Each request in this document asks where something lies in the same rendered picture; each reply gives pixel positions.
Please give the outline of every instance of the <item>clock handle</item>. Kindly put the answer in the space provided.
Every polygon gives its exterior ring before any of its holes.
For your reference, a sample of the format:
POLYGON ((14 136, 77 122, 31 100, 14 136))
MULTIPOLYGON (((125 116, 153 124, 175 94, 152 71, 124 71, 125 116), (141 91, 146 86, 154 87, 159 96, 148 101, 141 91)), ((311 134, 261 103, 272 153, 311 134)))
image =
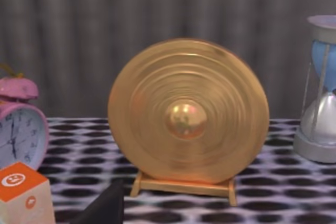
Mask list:
POLYGON ((15 73, 14 70, 5 63, 0 63, 0 68, 4 69, 10 76, 14 78, 23 78, 23 73, 15 73))

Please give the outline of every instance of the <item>concentric ring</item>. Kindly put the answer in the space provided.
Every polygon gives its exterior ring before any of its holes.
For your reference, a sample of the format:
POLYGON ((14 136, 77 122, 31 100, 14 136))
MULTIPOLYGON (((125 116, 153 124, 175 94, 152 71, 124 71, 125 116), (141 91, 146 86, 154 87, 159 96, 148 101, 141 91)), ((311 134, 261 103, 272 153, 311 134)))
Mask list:
POLYGON ((146 174, 219 183, 259 153, 269 111, 257 77, 238 57, 206 41, 175 39, 122 69, 108 118, 120 150, 146 174))

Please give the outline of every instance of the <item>tablecloth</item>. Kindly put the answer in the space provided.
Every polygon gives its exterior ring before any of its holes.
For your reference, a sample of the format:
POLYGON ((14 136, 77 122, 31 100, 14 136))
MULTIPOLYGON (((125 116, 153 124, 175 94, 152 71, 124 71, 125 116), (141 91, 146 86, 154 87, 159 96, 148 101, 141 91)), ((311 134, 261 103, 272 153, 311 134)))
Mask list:
MULTIPOLYGON (((225 198, 160 191, 125 197, 124 223, 336 223, 336 165, 292 150, 297 120, 271 120, 262 151, 236 177, 238 207, 225 198)), ((129 194, 137 169, 119 151, 106 119, 49 118, 39 172, 50 179, 57 223, 67 223, 114 179, 129 194)))

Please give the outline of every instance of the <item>golden gong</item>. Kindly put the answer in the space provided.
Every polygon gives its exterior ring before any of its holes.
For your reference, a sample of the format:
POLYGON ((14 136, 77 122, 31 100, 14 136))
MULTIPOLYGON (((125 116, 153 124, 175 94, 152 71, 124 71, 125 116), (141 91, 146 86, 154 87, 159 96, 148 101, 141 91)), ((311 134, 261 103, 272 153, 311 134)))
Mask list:
POLYGON ((234 176, 259 153, 268 131, 257 77, 216 44, 174 39, 135 56, 118 75, 108 119, 140 189, 228 197, 234 176))

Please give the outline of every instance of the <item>gray curtain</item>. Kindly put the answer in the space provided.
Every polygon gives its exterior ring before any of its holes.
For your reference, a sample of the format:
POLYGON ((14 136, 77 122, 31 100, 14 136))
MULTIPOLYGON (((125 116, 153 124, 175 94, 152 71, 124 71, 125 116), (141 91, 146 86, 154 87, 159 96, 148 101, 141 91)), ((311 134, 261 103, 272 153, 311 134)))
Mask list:
POLYGON ((251 66, 272 118, 298 118, 306 17, 335 11, 334 0, 0 0, 0 61, 39 85, 48 116, 106 116, 115 77, 140 50, 201 38, 251 66))

